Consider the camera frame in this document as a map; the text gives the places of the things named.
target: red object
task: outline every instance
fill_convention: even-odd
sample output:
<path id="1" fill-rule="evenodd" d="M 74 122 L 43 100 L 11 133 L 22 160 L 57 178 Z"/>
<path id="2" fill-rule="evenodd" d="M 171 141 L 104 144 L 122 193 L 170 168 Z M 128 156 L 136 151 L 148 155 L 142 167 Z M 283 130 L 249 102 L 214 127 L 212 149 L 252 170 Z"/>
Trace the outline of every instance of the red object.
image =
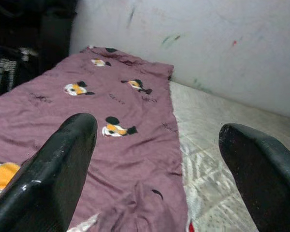
<path id="1" fill-rule="evenodd" d="M 193 225 L 192 225 L 192 222 L 191 222 L 190 225 L 189 225 L 189 232 L 194 232 L 194 227 L 193 227 Z"/>

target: mauve cloth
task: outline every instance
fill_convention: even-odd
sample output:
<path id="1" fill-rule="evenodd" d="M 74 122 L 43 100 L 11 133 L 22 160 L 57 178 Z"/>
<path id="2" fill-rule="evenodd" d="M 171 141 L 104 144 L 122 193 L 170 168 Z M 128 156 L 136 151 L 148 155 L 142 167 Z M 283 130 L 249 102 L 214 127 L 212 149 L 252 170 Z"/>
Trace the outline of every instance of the mauve cloth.
<path id="1" fill-rule="evenodd" d="M 101 59 L 105 66 L 95 66 Z M 184 231 L 178 128 L 168 77 L 173 66 L 105 48 L 87 48 L 54 69 L 0 97 L 0 162 L 21 164 L 69 116 L 93 114 L 97 144 L 70 228 L 99 213 L 92 231 Z M 139 79 L 150 94 L 121 81 Z M 94 95 L 72 96 L 68 84 L 84 81 Z M 106 137 L 107 117 L 137 133 Z"/>

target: cartoon character print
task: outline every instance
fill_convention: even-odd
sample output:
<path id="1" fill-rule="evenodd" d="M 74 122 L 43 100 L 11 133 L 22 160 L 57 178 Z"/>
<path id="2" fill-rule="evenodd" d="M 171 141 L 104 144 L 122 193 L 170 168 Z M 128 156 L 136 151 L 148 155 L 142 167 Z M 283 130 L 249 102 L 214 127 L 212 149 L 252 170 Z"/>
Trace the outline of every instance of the cartoon character print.
<path id="1" fill-rule="evenodd" d="M 125 129 L 119 125 L 119 120 L 116 117 L 107 117 L 105 121 L 108 123 L 102 128 L 102 135 L 106 137 L 122 137 L 128 134 L 137 133 L 136 127 Z"/>
<path id="2" fill-rule="evenodd" d="M 84 81 L 79 81 L 76 84 L 68 84 L 65 86 L 64 91 L 72 96 L 77 96 L 81 94 L 85 95 L 93 95 L 95 94 L 94 92 L 88 92 L 85 87 L 87 85 L 85 84 Z"/>
<path id="3" fill-rule="evenodd" d="M 97 66 L 97 67 L 104 67 L 105 65 L 111 66 L 110 62 L 108 61 L 104 62 L 101 59 L 92 59 L 91 62 L 94 64 L 94 66 Z"/>
<path id="4" fill-rule="evenodd" d="M 144 89 L 142 81 L 138 79 L 129 80 L 129 81 L 121 81 L 121 83 L 128 83 L 132 88 L 137 89 L 139 92 L 145 92 L 146 94 L 151 94 L 151 92 L 153 91 L 150 88 Z"/>

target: purple fabric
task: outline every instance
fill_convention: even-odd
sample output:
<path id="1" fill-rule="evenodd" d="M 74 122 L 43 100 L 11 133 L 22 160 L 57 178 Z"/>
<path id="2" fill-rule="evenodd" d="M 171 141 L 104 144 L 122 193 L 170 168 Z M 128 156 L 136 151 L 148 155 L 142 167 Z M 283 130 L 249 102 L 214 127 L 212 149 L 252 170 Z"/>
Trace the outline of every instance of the purple fabric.
<path id="1" fill-rule="evenodd" d="M 92 231 L 184 231 L 187 203 L 168 81 L 172 71 L 171 65 L 105 48 L 66 58 L 0 97 L 0 161 L 21 164 L 69 116 L 91 113 L 99 126 L 97 145 L 70 228 L 99 213 Z M 129 80 L 141 80 L 142 88 Z M 80 81 L 87 94 L 65 92 Z"/>

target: white wall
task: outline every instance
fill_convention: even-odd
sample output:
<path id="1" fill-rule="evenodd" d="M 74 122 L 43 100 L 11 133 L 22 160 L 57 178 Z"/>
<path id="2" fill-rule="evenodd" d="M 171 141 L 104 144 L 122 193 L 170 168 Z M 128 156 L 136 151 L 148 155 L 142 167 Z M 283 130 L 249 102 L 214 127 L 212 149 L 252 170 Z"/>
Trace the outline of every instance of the white wall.
<path id="1" fill-rule="evenodd" d="M 114 47 L 173 80 L 290 116 L 290 0 L 80 0 L 71 53 Z"/>

